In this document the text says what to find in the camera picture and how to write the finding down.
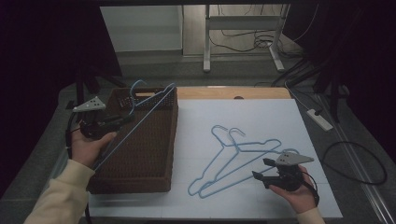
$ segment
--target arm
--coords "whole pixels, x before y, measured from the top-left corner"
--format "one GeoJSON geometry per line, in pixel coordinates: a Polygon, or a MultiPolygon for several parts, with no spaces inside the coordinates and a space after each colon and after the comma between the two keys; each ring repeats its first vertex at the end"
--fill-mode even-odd
{"type": "Polygon", "coordinates": [[[73,132],[73,158],[63,172],[49,182],[25,223],[78,223],[88,201],[86,188],[94,171],[90,168],[100,148],[114,138],[114,133],[91,141],[80,131],[73,132]]]}
{"type": "MultiPolygon", "coordinates": [[[[302,172],[307,173],[306,168],[300,166],[302,172]]],[[[304,175],[304,181],[312,185],[311,180],[307,175],[304,175]]],[[[320,224],[324,223],[323,218],[315,205],[314,196],[311,191],[305,187],[300,186],[299,189],[289,192],[285,191],[277,186],[270,186],[270,189],[277,195],[286,199],[294,211],[297,213],[297,219],[301,224],[320,224]]]]}

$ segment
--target power strip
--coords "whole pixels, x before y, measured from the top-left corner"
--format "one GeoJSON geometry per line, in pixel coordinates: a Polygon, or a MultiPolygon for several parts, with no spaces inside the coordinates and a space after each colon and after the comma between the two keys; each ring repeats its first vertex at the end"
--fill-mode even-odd
{"type": "Polygon", "coordinates": [[[308,114],[308,116],[311,117],[311,119],[313,119],[325,132],[331,130],[332,125],[321,115],[315,115],[315,113],[316,111],[314,109],[306,111],[306,114],[308,114]]]}

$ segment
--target hand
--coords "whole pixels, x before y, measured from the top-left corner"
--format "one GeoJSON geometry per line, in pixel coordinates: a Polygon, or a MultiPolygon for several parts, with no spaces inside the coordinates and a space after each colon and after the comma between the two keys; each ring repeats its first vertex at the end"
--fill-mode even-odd
{"type": "Polygon", "coordinates": [[[93,141],[86,138],[80,130],[72,133],[72,160],[92,168],[101,147],[109,143],[116,133],[107,133],[101,139],[93,141]]]}
{"type": "MultiPolygon", "coordinates": [[[[302,172],[307,173],[305,167],[301,165],[299,165],[299,167],[302,172]]],[[[303,177],[304,181],[312,186],[309,176],[303,174],[303,177]]],[[[284,189],[274,185],[270,185],[270,189],[277,195],[286,199],[297,214],[306,212],[316,207],[312,192],[304,185],[301,185],[299,189],[293,192],[285,191],[284,189]]]]}

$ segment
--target beige sleeve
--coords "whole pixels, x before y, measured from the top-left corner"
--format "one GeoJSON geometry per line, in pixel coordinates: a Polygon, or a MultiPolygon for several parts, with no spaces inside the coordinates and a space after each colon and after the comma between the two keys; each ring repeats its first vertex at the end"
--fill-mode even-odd
{"type": "Polygon", "coordinates": [[[317,207],[304,213],[297,214],[297,219],[300,224],[324,224],[323,217],[317,207]]]}
{"type": "Polygon", "coordinates": [[[25,223],[78,223],[87,206],[87,185],[94,171],[69,160],[64,171],[51,179],[25,223]]]}

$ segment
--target brown woven basket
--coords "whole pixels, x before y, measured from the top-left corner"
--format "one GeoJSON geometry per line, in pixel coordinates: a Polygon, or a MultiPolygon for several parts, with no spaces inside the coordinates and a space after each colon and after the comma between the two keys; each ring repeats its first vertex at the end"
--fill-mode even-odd
{"type": "MultiPolygon", "coordinates": [[[[136,102],[147,99],[146,93],[164,88],[134,90],[136,102]]],[[[130,89],[114,89],[106,105],[109,115],[126,116],[131,111],[130,89]]],[[[161,101],[160,93],[134,110],[134,121],[124,125],[116,136],[116,146],[147,113],[161,101]]],[[[171,189],[174,142],[177,128],[177,89],[140,123],[111,157],[91,178],[92,194],[166,192],[171,189]]]]}

